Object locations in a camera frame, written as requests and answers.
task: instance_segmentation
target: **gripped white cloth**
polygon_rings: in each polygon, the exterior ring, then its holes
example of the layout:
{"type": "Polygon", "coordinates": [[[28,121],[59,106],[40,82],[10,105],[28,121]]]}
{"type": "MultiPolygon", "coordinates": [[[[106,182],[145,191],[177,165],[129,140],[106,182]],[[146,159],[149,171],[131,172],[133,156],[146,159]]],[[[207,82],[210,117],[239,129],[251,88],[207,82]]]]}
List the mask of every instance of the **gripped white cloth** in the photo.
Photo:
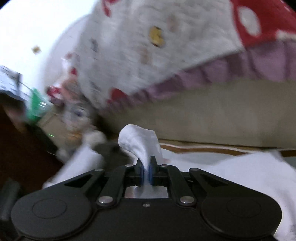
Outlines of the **gripped white cloth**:
{"type": "MultiPolygon", "coordinates": [[[[197,167],[272,197],[280,205],[283,213],[275,238],[279,241],[296,239],[296,171],[282,159],[278,152],[258,152],[226,158],[212,165],[198,164],[195,160],[199,153],[176,154],[162,150],[162,156],[154,131],[135,125],[127,125],[122,129],[119,145],[140,158],[145,173],[148,170],[150,156],[155,156],[158,164],[172,164],[185,172],[189,168],[197,167]]],[[[144,188],[129,190],[127,197],[151,198],[152,196],[154,198],[153,191],[145,175],[144,188]]],[[[163,189],[158,191],[162,195],[165,194],[163,189]]]]}

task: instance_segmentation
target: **purple ruffled trim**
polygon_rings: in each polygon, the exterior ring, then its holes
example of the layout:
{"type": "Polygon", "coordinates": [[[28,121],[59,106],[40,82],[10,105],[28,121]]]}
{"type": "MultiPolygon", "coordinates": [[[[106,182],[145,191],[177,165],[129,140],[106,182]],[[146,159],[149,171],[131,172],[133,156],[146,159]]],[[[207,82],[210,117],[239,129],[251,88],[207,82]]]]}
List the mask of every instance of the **purple ruffled trim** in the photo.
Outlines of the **purple ruffled trim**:
{"type": "Polygon", "coordinates": [[[102,114],[120,111],[147,101],[170,98],[185,90],[245,77],[273,82],[296,80],[296,42],[273,41],[249,47],[244,52],[225,56],[201,66],[184,70],[160,84],[114,101],[102,114]]]}

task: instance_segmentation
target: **metal screw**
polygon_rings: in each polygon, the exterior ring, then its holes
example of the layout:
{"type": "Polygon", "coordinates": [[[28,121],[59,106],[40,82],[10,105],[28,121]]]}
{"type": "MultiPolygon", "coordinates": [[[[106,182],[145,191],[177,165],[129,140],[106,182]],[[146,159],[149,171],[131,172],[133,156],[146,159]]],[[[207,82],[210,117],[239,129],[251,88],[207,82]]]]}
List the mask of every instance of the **metal screw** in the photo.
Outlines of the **metal screw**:
{"type": "Polygon", "coordinates": [[[194,202],[194,197],[191,196],[183,196],[180,198],[180,202],[183,204],[190,204],[194,202]]]}
{"type": "Polygon", "coordinates": [[[109,204],[113,201],[113,198],[110,196],[101,196],[98,201],[101,204],[109,204]]]}

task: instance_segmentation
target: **green object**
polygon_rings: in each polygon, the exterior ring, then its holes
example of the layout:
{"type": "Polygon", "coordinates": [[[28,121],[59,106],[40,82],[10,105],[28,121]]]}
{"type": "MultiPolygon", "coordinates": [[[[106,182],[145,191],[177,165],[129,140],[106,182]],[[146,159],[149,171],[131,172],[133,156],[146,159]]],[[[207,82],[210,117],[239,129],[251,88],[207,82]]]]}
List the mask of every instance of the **green object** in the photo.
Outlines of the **green object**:
{"type": "Polygon", "coordinates": [[[36,124],[50,108],[49,102],[37,89],[32,90],[31,103],[27,110],[29,124],[36,124]]]}

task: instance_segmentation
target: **red bow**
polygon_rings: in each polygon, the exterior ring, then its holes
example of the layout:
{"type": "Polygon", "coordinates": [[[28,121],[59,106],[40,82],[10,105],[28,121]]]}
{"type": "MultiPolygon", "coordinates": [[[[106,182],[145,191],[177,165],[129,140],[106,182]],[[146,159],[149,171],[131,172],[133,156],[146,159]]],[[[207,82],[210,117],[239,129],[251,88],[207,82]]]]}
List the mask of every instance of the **red bow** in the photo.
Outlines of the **red bow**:
{"type": "Polygon", "coordinates": [[[102,0],[103,11],[104,11],[104,13],[105,13],[106,16],[108,16],[108,17],[111,16],[111,10],[109,8],[109,5],[115,4],[118,1],[119,0],[102,0]]]}

